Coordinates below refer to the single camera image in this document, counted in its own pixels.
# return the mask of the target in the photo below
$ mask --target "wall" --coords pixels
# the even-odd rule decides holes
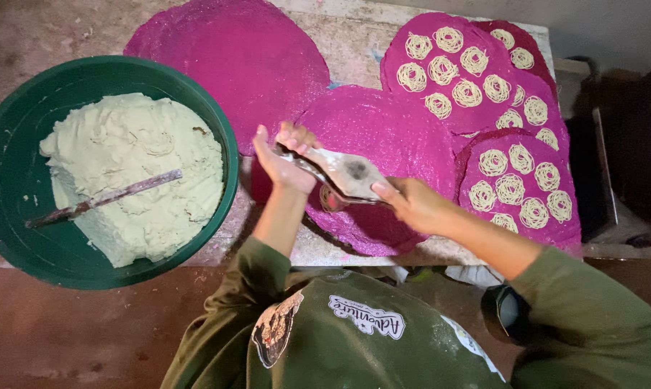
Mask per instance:
[[[382,0],[549,27],[554,57],[588,55],[604,68],[651,69],[651,0]]]

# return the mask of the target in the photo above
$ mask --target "olive green sweatshirt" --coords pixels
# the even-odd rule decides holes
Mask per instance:
[[[511,282],[550,331],[509,384],[421,300],[349,270],[288,272],[289,259],[249,238],[162,387],[651,388],[651,307],[554,248]]]

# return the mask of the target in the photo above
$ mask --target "green plastic basin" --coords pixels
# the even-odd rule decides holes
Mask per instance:
[[[88,246],[73,222],[34,230],[23,223],[56,209],[47,159],[39,154],[39,142],[52,132],[54,122],[103,96],[133,92],[178,101],[205,120],[223,147],[225,193],[208,225],[174,255],[157,262],[140,258],[114,269],[100,250]],[[186,75],[147,59],[106,55],[66,62],[36,75],[0,104],[0,254],[14,267],[55,285],[107,289],[173,269],[215,234],[232,205],[237,182],[236,139],[217,102]]]

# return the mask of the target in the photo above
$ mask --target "sleeve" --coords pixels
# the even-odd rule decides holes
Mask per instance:
[[[651,388],[651,307],[606,274],[549,247],[511,286],[548,336],[518,358],[515,388]]]
[[[283,297],[289,259],[253,237],[242,245],[206,313],[184,333],[162,388],[234,388],[261,313]]]

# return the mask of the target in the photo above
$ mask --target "stick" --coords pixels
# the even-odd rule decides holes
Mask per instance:
[[[156,186],[162,185],[163,183],[174,181],[180,178],[182,178],[181,169],[172,170],[171,172],[159,174],[147,180],[133,183],[125,188],[116,189],[111,192],[107,192],[103,194],[99,199],[95,199],[94,197],[91,197],[88,200],[76,204],[76,206],[55,210],[51,214],[47,216],[43,216],[36,220],[28,220],[26,222],[26,228],[36,228],[36,227],[41,227],[45,224],[52,224],[65,219],[73,219],[76,216],[80,215],[81,213],[86,212],[87,210],[99,206],[103,206],[105,204],[109,204],[113,201],[123,199],[127,196],[135,195],[136,193],[155,188]]]

